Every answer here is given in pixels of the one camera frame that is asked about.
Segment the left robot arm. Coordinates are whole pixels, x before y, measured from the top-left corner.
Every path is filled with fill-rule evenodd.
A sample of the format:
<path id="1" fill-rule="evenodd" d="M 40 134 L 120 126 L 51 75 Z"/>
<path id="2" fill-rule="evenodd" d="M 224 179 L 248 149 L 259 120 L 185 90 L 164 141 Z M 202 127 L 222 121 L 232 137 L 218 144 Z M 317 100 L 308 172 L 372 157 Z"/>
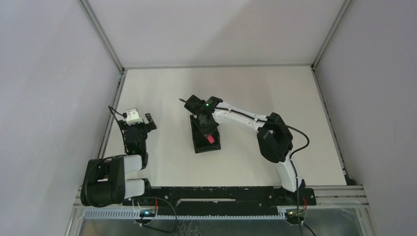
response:
<path id="1" fill-rule="evenodd" d="M 143 170 L 148 165 L 149 154 L 146 140 L 148 133 L 156 130 L 150 113 L 144 122 L 139 116 L 127 114 L 119 120 L 125 153 L 88 162 L 81 189 L 81 203 L 87 207 L 106 207 L 121 204 L 133 198 L 142 205 L 148 205 L 154 198 L 147 178 L 128 179 L 131 172 Z"/>

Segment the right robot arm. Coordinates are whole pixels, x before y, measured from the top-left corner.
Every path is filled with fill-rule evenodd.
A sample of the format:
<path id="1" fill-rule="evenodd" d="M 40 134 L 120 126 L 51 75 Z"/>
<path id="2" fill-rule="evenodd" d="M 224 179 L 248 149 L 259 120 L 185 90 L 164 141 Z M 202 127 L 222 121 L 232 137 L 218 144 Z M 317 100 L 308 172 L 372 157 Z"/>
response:
<path id="1" fill-rule="evenodd" d="M 196 153 L 221 149 L 219 126 L 234 125 L 256 136 L 261 156 L 273 163 L 285 189 L 284 198 L 292 205 L 298 204 L 304 197 L 304 180 L 298 175 L 293 162 L 296 150 L 293 146 L 292 131 L 301 134 L 306 144 L 297 149 L 305 149 L 310 140 L 305 133 L 287 125 L 282 117 L 272 112 L 270 115 L 251 113 L 224 100 L 212 96 L 202 100 L 195 95 L 187 100 L 181 99 L 184 108 L 191 113 L 191 133 Z"/>

